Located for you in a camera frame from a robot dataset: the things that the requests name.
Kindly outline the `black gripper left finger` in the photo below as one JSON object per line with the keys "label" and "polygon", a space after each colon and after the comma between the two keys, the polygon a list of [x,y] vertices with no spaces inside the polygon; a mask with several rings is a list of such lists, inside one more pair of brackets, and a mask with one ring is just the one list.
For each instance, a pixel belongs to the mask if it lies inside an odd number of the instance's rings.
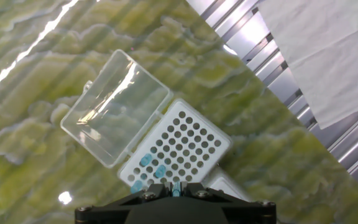
{"label": "black gripper left finger", "polygon": [[170,186],[152,184],[103,206],[85,205],[75,209],[75,224],[125,223],[129,213],[147,202],[170,196]]}

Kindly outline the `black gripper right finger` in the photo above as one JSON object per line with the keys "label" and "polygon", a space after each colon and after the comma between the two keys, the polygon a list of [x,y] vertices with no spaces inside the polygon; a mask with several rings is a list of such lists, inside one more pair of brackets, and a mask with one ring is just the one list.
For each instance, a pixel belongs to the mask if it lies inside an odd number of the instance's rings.
{"label": "black gripper right finger", "polygon": [[183,188],[183,196],[191,199],[188,208],[196,212],[201,223],[277,222],[277,206],[274,202],[248,202],[199,183],[187,184]]}

